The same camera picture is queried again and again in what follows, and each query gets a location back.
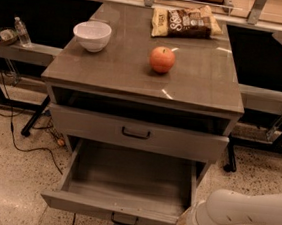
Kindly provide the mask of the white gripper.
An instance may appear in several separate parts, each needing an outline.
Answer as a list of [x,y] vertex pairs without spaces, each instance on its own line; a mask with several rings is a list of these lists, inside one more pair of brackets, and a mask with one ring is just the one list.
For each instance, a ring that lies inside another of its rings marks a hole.
[[176,225],[221,225],[211,218],[207,207],[206,201],[197,202],[178,217]]

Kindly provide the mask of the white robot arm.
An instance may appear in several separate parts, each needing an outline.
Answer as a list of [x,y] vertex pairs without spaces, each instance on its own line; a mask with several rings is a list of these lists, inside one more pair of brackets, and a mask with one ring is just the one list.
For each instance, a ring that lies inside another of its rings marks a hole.
[[282,194],[252,196],[219,189],[189,207],[176,225],[282,225]]

